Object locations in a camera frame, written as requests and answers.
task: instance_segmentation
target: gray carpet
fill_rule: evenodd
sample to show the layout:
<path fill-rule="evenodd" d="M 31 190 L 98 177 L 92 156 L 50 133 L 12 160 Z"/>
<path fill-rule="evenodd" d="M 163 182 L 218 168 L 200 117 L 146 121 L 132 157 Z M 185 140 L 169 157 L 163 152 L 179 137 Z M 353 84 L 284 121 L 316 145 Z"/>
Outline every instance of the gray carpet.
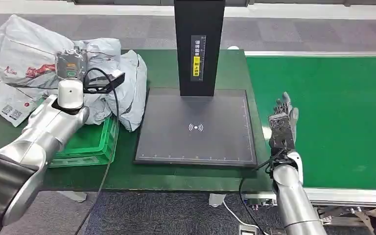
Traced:
<path fill-rule="evenodd" d="M 208 205 L 207 193 L 103 193 L 86 235 L 236 235 L 237 220 L 223 205 Z M 238 196 L 226 197 L 229 208 L 245 223 L 253 221 Z M 276 207 L 254 211 L 261 227 L 281 227 Z M 366 228 L 328 227 L 329 235 L 369 235 Z"/>
<path fill-rule="evenodd" d="M 22 16 L 74 40 L 114 37 L 127 49 L 176 48 L 173 17 Z M 0 25 L 8 17 L 0 15 Z M 233 45 L 244 50 L 376 51 L 376 21 L 225 18 L 221 48 Z M 241 218 L 251 222 L 235 198 L 228 202 Z M 27 215 L 2 234 L 73 234 L 90 203 L 41 192 Z M 91 215 L 86 234 L 235 234 L 235 219 L 225 209 L 207 205 L 207 194 L 105 193 Z M 280 225 L 275 208 L 267 213 L 260 210 L 257 216 L 263 227 Z M 337 235 L 366 234 L 365 229 L 328 230 Z"/>

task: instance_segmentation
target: printed logo on bag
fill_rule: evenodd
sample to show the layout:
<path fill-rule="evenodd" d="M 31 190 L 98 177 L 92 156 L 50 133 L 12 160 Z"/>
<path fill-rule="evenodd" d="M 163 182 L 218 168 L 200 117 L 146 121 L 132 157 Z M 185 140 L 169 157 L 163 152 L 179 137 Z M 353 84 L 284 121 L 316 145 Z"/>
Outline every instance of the printed logo on bag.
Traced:
<path fill-rule="evenodd" d="M 10 73 L 10 74 L 13 74 L 13 75 L 16 75 L 17 72 L 14 71 L 13 69 L 11 69 L 9 66 L 6 67 L 6 69 L 4 70 L 6 73 Z"/>

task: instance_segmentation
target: sticker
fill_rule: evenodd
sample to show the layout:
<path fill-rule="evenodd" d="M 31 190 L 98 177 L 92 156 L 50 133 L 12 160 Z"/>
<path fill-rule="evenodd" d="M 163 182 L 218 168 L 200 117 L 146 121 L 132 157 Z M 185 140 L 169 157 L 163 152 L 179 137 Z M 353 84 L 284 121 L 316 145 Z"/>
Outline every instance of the sticker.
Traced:
<path fill-rule="evenodd" d="M 200 57 L 194 56 L 194 64 L 192 65 L 192 76 L 198 77 L 200 75 Z"/>
<path fill-rule="evenodd" d="M 204 79 L 206 38 L 206 35 L 191 35 L 191 82 L 202 82 Z"/>

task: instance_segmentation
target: black cable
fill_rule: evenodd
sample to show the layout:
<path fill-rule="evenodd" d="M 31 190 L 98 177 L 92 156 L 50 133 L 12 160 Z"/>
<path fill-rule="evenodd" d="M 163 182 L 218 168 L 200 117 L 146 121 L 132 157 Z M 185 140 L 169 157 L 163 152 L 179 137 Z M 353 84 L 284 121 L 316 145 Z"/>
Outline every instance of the black cable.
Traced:
<path fill-rule="evenodd" d="M 87 75 L 90 71 L 99 71 L 100 73 L 102 73 L 106 79 L 109 81 L 109 84 L 110 86 L 112 87 L 112 90 L 113 90 L 113 94 L 115 96 L 115 101 L 116 101 L 116 112 L 119 112 L 119 101 L 118 101 L 118 95 L 116 94 L 116 90 L 112 84 L 112 81 L 110 80 L 109 76 L 101 69 L 99 68 L 91 68 L 89 70 L 87 70 L 87 72 L 84 74 L 84 77 L 83 77 L 83 84 L 85 84 L 85 80 L 87 78 Z M 113 153 L 115 152 L 114 149 L 116 149 L 116 145 L 118 143 L 118 136 L 119 136 L 119 127 L 120 127 L 120 121 L 119 121 L 119 115 L 118 113 L 116 113 L 116 117 L 117 117 L 117 123 L 116 123 L 116 133 L 115 133 L 115 142 L 114 142 L 114 145 L 113 145 L 113 150 L 112 152 L 110 153 L 110 157 L 109 157 L 109 162 L 107 163 L 107 167 L 106 167 L 106 170 L 104 171 L 104 175 L 103 175 L 103 179 L 101 180 L 101 183 L 100 183 L 100 187 L 98 188 L 98 191 L 97 191 L 97 194 L 96 194 L 96 198 L 94 199 L 94 202 L 92 204 L 92 206 L 90 207 L 90 209 L 87 211 L 87 214 L 84 216 L 83 220 L 81 221 L 80 225 L 78 226 L 77 230 L 75 231 L 74 235 L 78 235 L 78 233 L 80 232 L 81 228 L 83 227 L 84 223 L 86 222 L 87 218 L 89 217 L 90 213 L 92 212 L 94 206 L 96 205 L 96 202 L 99 198 L 99 195 L 101 193 L 101 189 L 103 188 L 103 184 L 104 184 L 104 181 L 106 180 L 106 177 L 107 177 L 107 173 L 109 172 L 109 168 L 110 168 L 110 163 L 112 163 L 112 157 L 113 157 Z"/>
<path fill-rule="evenodd" d="M 263 162 L 262 164 L 256 166 L 255 168 L 252 169 L 252 171 L 258 171 L 260 168 L 264 167 L 265 165 L 271 163 L 274 159 L 276 159 L 281 153 L 283 152 L 283 149 L 280 150 L 279 152 L 277 152 L 274 156 L 271 156 L 267 161 Z M 255 225 L 258 227 L 258 229 L 260 230 L 260 232 L 264 235 L 266 234 L 263 229 L 261 229 L 260 225 L 257 223 L 256 219 L 254 218 L 254 216 L 251 214 L 251 212 L 249 211 L 249 208 L 247 207 L 246 203 L 244 202 L 244 199 L 243 199 L 243 194 L 241 193 L 242 192 L 242 187 L 243 187 L 243 183 L 244 181 L 246 180 L 246 178 L 242 178 L 241 181 L 240 181 L 240 184 L 238 185 L 238 197 L 240 198 L 240 201 L 241 203 L 243 204 L 243 207 L 246 209 L 247 213 L 249 214 L 249 216 L 253 219 Z"/>

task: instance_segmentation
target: yellow label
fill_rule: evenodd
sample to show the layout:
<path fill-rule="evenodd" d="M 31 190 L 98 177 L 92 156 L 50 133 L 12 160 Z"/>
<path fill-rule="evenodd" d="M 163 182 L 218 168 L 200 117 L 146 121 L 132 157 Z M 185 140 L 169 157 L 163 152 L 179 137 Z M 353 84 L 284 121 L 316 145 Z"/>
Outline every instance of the yellow label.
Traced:
<path fill-rule="evenodd" d="M 200 75 L 200 57 L 194 56 L 194 62 L 192 65 L 192 76 L 198 77 Z"/>
<path fill-rule="evenodd" d="M 75 68 L 75 64 L 73 64 L 73 63 L 67 63 L 67 67 Z"/>

